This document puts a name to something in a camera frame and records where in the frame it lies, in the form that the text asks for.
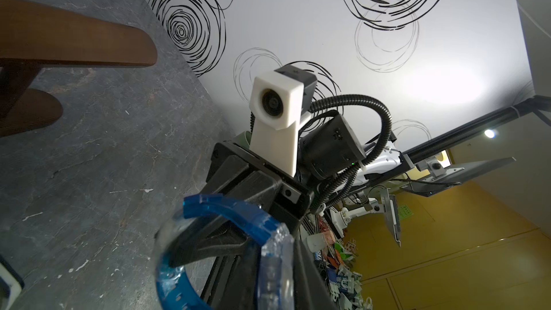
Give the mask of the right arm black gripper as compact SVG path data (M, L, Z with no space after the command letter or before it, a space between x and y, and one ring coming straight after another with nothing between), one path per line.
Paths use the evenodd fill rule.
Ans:
M299 224L309 212L313 198L312 190L234 142L215 145L206 181L203 194L259 205L285 224ZM294 238L295 309L337 309L314 264L313 254L298 234ZM243 230L222 215L193 218L168 245L169 266L180 267L208 257L240 255L246 241Z

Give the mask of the blue translucent watch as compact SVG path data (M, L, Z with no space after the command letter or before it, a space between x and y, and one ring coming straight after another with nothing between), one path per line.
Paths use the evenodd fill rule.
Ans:
M295 309L294 238L259 205L222 195L186 197L160 228L154 249L156 294L163 309L211 309L192 286L175 243L192 248L192 225L229 220L245 234L245 253L233 269L218 309Z

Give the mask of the dark wooden watch stand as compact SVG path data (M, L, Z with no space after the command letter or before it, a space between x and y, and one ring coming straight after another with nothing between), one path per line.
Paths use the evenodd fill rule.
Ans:
M116 24L27 0L1 0L1 135L55 123L63 106L31 88L44 67L149 67L153 40Z

